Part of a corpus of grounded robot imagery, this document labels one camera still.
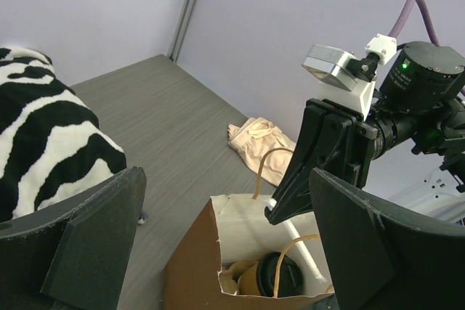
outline folded cloth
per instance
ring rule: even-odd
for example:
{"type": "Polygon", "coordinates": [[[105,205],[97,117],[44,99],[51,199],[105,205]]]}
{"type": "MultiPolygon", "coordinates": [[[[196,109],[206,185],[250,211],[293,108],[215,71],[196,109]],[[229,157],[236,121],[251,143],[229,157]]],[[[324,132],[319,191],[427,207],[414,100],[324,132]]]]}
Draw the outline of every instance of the folded cloth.
{"type": "MultiPolygon", "coordinates": [[[[253,172],[258,173],[260,160],[269,150],[287,148],[294,151],[292,142],[277,126],[264,118],[249,118],[242,127],[227,127],[229,146],[238,152],[244,163],[253,172]]],[[[279,185],[291,161],[292,153],[277,151],[265,159],[262,178],[279,185]]]]}

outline wall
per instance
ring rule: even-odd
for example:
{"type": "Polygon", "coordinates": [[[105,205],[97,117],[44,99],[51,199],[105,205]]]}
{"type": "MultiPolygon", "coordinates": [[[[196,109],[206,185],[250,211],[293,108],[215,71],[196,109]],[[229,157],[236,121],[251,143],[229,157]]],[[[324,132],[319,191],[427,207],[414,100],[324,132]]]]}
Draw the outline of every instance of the wall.
{"type": "MultiPolygon", "coordinates": [[[[316,80],[301,63],[313,44],[362,56],[376,34],[387,34],[405,0],[198,0],[179,64],[231,105],[261,115],[291,137],[316,80]]],[[[465,53],[463,0],[426,0],[441,44],[465,53]]],[[[399,42],[428,40],[415,8],[399,42]]],[[[435,156],[413,157],[404,144],[374,162],[367,189],[381,196],[419,180],[435,156]]]]}
{"type": "Polygon", "coordinates": [[[169,50],[184,0],[0,0],[1,45],[48,54],[75,84],[169,50]]]}

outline zebra print blanket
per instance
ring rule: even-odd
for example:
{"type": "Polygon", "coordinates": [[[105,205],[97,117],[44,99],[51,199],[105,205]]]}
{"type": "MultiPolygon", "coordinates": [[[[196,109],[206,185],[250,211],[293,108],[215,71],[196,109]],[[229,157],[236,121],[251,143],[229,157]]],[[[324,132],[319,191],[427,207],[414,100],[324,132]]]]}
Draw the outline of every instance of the zebra print blanket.
{"type": "Polygon", "coordinates": [[[0,49],[0,222],[58,203],[125,167],[124,151],[56,79],[46,55],[0,49]]]}

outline gray table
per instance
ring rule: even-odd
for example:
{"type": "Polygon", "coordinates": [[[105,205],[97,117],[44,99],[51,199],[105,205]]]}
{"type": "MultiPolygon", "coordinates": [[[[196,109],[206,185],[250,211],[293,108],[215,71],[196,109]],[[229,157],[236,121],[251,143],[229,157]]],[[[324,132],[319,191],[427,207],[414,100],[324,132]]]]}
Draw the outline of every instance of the gray table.
{"type": "Polygon", "coordinates": [[[208,198],[254,190],[255,175],[227,146],[227,125],[246,117],[164,56],[73,88],[147,174],[150,218],[137,230],[118,309],[161,309],[161,272],[208,198]]]}

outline brown bag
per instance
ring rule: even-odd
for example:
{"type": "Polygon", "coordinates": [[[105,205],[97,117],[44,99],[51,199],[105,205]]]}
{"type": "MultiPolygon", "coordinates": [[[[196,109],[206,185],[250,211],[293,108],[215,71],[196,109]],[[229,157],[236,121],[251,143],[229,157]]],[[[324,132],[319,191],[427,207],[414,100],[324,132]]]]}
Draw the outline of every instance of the brown bag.
{"type": "MultiPolygon", "coordinates": [[[[272,151],[265,154],[261,165],[272,151]]],[[[302,270],[304,292],[309,296],[268,298],[223,291],[219,282],[223,265],[257,260],[271,251],[281,252],[293,239],[282,224],[272,226],[264,217],[264,200],[270,196],[258,197],[259,175],[255,195],[211,197],[198,215],[166,265],[165,310],[301,310],[331,294],[327,293],[331,289],[331,276],[320,240],[304,243],[327,279],[324,283],[313,277],[297,248],[292,247],[287,253],[302,270]]],[[[291,221],[300,235],[318,234],[313,213],[294,217],[291,221]]]]}

